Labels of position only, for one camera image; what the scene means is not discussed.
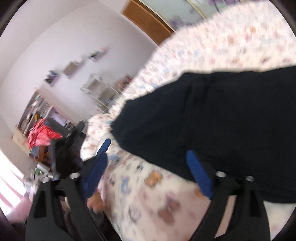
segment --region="black fabric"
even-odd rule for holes
[[[127,101],[111,125],[119,145],[194,180],[196,151],[218,171],[251,175],[271,202],[296,202],[296,67],[268,72],[185,73]]]

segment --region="patterned bedding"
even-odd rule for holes
[[[269,1],[238,4],[208,21],[182,28],[153,53],[110,112],[89,120],[81,148],[81,158],[87,160],[106,138],[112,140],[99,190],[122,240],[189,240],[210,204],[196,183],[118,146],[110,124],[124,103],[177,80],[187,71],[265,71],[295,64],[296,37]],[[231,196],[217,236],[226,231],[234,201]],[[264,204],[274,238],[295,204]]]

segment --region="bed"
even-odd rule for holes
[[[210,204],[196,183],[119,147],[110,134],[110,124],[124,103],[177,80],[184,72],[265,71],[295,64],[296,37],[269,1],[229,7],[208,21],[182,28],[156,49],[109,113],[89,120],[81,148],[81,158],[87,160],[106,138],[112,140],[107,151],[109,165],[99,191],[122,240],[189,240]],[[231,196],[216,236],[225,233],[234,201]],[[296,204],[264,205],[273,239]]]

